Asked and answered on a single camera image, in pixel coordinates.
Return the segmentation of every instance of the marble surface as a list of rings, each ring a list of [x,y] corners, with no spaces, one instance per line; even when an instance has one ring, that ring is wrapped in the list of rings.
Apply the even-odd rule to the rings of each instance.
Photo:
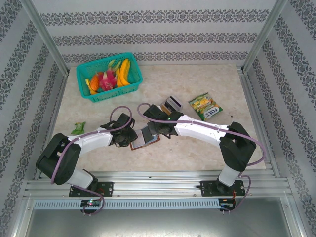
[[[94,131],[109,122],[111,111],[120,105],[128,106],[133,112],[135,129],[146,126],[147,120],[137,113],[142,102],[159,105],[168,96],[175,95],[183,103],[183,113],[200,119],[188,101],[209,92],[223,111],[208,120],[210,123],[229,125],[240,122],[249,135],[256,138],[246,99],[235,65],[170,65],[141,66],[144,81],[136,92],[92,103],[81,97],[76,68],[71,68],[54,134],[70,135],[76,122],[86,121],[85,132]],[[114,119],[125,109],[119,109]],[[130,147],[115,146],[98,148],[82,155],[78,168],[89,171],[174,171],[174,170],[220,170],[225,163],[220,149],[204,141],[190,137],[164,136],[160,141],[145,148],[131,151]],[[250,161],[261,157],[257,147]],[[265,169],[265,164],[250,167]]]

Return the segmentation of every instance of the patterned wallpaper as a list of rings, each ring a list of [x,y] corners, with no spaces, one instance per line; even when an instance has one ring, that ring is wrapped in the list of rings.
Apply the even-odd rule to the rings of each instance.
[[[242,65],[276,0],[35,0],[69,67],[123,52],[140,64]]]
[[[312,0],[290,0],[248,72],[308,236],[316,236],[315,16]]]
[[[18,0],[0,0],[0,237],[32,179],[61,89],[61,74]]]

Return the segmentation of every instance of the teal plastic basket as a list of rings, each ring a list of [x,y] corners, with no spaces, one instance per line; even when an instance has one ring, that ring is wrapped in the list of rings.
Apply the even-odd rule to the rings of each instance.
[[[90,95],[90,91],[85,83],[85,79],[91,79],[95,75],[95,72],[105,72],[108,69],[108,64],[112,60],[115,60],[113,65],[116,65],[116,63],[118,63],[119,61],[121,61],[122,63],[126,58],[128,58],[130,61],[130,69],[128,73],[128,82],[130,83],[130,85],[117,87],[112,90],[100,92],[95,95]],[[123,53],[116,56],[81,64],[77,67],[77,79],[81,96],[83,98],[91,100],[92,102],[98,102],[101,100],[106,100],[115,96],[124,95],[136,91],[139,84],[143,82],[142,73],[140,72],[139,66],[132,53]]]

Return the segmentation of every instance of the red object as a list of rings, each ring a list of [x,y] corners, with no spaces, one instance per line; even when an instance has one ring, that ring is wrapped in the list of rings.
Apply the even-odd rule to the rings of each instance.
[[[104,90],[104,91],[113,89],[113,86],[112,86],[112,84],[110,83],[110,81],[108,80],[108,78],[102,79],[101,81],[99,81],[99,86],[100,86],[100,87],[102,88],[102,90]]]
[[[99,81],[102,80],[102,78],[103,78],[103,73],[98,73],[98,79],[99,79]]]
[[[112,70],[107,70],[106,74],[107,74],[108,80],[110,81],[110,83],[114,87],[116,85],[116,83],[117,83],[117,80],[116,80],[116,78],[113,75],[113,71]]]

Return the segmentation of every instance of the gray floor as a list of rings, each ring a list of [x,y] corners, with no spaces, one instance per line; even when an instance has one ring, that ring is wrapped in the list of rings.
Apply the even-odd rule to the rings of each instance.
[[[216,209],[103,210],[88,217],[78,210],[35,210],[28,237],[287,237],[277,199],[247,199],[231,215]]]

